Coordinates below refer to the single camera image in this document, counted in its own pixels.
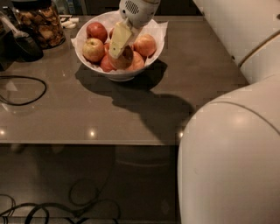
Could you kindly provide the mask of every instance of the white bowl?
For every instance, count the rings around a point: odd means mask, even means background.
[[[73,46],[75,48],[76,54],[80,59],[80,61],[86,67],[97,72],[98,74],[101,74],[111,79],[112,81],[128,81],[133,79],[136,75],[140,74],[145,68],[147,68],[151,63],[153,63],[164,49],[167,23],[158,24],[155,20],[152,19],[141,30],[139,34],[142,35],[145,33],[149,33],[157,41],[157,50],[152,57],[148,58],[145,61],[144,68],[132,72],[124,71],[124,70],[116,70],[116,71],[111,71],[109,73],[105,73],[99,66],[93,65],[90,62],[86,61],[86,59],[82,55],[82,47],[87,40],[87,32],[86,32],[87,26],[94,21],[98,21],[102,23],[105,26],[107,32],[109,33],[111,29],[115,26],[116,22],[122,21],[122,17],[119,11],[111,11],[111,12],[101,14],[100,16],[93,17],[80,28],[76,38],[72,39]]]

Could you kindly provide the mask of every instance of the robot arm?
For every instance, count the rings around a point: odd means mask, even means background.
[[[125,46],[133,41],[155,15],[160,0],[121,0],[120,13],[123,21],[115,25],[109,53],[117,59]]]
[[[251,85],[209,102],[187,124],[181,222],[279,223],[280,3],[194,2]]]

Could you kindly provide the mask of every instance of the kitchen counter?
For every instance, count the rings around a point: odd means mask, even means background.
[[[169,21],[158,60],[135,79],[114,82],[81,64],[71,44],[91,17],[65,30],[66,42],[38,61],[14,62],[0,75],[26,75],[47,83],[42,98],[0,105],[0,143],[178,145],[190,117],[212,99],[248,83],[203,17]],[[38,83],[0,80],[0,91],[35,95]]]

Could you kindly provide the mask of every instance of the gray countertop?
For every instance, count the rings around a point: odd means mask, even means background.
[[[65,30],[66,42],[45,50],[42,59],[14,62],[0,73],[47,83],[45,95],[30,105],[0,104],[0,143],[179,144],[199,108],[247,85],[203,17],[155,17],[169,21],[161,56],[133,80],[108,80],[83,66],[71,45],[90,18],[80,17],[77,28]],[[0,80],[0,88],[8,84]],[[22,86],[25,94],[41,88]]]

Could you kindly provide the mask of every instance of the jar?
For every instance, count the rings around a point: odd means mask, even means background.
[[[69,15],[67,0],[53,0],[60,15]]]
[[[52,0],[11,0],[22,31],[28,32],[41,46],[49,49],[65,41],[56,5]]]

